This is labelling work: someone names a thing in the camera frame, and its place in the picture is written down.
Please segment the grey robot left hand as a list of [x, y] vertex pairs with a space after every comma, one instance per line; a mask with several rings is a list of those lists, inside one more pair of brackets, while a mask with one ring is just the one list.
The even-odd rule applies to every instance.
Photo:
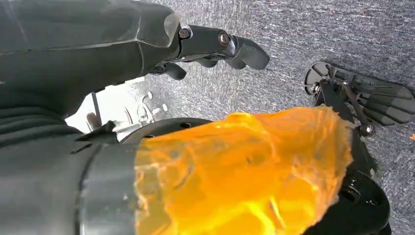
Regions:
[[234, 113], [120, 143], [66, 124], [84, 98], [177, 61], [256, 70], [255, 42], [136, 0], [0, 3], [3, 235], [353, 235], [351, 124], [329, 107]]

